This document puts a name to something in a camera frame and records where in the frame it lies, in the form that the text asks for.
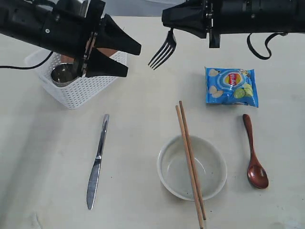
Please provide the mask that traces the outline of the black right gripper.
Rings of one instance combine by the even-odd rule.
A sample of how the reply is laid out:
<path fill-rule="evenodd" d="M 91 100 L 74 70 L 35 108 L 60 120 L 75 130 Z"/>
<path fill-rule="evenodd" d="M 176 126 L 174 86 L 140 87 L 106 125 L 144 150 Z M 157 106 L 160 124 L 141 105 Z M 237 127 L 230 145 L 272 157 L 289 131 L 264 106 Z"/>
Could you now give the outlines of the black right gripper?
<path fill-rule="evenodd" d="M 209 38 L 209 48 L 220 48 L 217 29 L 222 0 L 187 0 L 162 12 L 164 27 L 186 31 L 199 38 Z"/>

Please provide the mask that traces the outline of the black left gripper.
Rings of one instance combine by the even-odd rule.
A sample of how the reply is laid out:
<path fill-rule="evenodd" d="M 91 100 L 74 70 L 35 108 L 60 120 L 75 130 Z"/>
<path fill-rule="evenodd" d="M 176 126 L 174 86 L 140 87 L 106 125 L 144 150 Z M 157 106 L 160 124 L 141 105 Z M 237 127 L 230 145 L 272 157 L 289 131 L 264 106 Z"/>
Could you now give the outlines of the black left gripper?
<path fill-rule="evenodd" d="M 78 76 L 126 77 L 128 67 L 107 57 L 97 48 L 140 55 L 141 44 L 126 34 L 110 15 L 105 14 L 102 18 L 104 1 L 89 1 L 85 16 L 68 10 L 70 3 L 69 0 L 57 3 L 39 1 L 40 6 L 52 8 L 41 30 L 40 47 L 73 58 L 73 73 Z"/>

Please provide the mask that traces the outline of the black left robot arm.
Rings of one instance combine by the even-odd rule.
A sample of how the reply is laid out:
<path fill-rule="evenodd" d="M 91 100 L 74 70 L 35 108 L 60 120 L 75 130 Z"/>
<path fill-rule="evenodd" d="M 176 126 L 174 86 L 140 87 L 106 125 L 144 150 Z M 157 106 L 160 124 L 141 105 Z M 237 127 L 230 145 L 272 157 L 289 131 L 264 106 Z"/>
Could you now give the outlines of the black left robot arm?
<path fill-rule="evenodd" d="M 66 0 L 2 0 L 0 32 L 70 57 L 75 77 L 126 77 L 128 67 L 100 48 L 140 55 L 142 46 L 104 14 L 105 2 L 91 0 L 85 16 L 64 7 Z"/>

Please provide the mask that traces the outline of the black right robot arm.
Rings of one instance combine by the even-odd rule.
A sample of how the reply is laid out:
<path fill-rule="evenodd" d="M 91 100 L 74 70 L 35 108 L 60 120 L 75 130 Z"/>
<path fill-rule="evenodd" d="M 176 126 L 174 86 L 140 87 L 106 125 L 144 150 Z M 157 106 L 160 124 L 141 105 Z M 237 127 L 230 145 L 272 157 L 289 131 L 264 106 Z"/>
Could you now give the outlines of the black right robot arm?
<path fill-rule="evenodd" d="M 222 34 L 303 33 L 303 0 L 187 0 L 162 12 L 165 27 L 209 38 L 220 47 Z"/>

